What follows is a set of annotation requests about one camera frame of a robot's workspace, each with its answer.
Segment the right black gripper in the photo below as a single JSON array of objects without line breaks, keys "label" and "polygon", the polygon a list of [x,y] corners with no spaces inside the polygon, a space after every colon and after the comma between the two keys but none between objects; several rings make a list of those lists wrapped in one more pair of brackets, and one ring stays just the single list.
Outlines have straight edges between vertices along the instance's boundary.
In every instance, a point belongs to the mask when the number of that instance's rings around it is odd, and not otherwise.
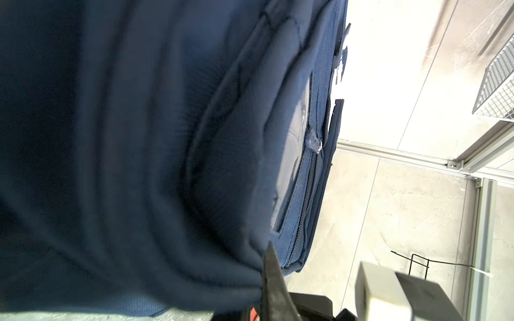
[{"label": "right black gripper", "polygon": [[333,315],[333,302],[326,296],[289,293],[302,320],[357,321],[356,315],[344,308]]}]

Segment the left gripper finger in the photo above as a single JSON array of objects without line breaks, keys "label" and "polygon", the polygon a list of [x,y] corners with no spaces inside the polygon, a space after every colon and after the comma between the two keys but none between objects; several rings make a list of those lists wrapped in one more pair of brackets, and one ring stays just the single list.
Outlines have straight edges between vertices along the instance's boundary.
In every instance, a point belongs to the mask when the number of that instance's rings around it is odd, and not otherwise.
[{"label": "left gripper finger", "polygon": [[300,314],[287,290],[272,242],[266,249],[263,264],[260,319],[266,321],[300,321]]}]

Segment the navy blue backpack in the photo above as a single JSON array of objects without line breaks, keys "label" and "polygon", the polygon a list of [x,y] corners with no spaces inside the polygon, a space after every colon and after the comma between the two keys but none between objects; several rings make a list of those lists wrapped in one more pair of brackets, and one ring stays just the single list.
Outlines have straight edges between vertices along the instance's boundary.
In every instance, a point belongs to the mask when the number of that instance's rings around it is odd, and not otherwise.
[{"label": "navy blue backpack", "polygon": [[1,311],[234,318],[308,258],[346,1],[2,1]]}]

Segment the red leather wallet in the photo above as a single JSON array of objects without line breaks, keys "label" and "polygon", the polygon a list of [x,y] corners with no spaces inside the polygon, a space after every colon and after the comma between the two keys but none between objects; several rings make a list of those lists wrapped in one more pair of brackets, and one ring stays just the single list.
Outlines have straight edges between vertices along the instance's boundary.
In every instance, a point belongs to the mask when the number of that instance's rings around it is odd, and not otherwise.
[{"label": "red leather wallet", "polygon": [[259,314],[255,310],[255,308],[251,308],[250,314],[249,314],[249,321],[259,321],[259,320],[260,320]]}]

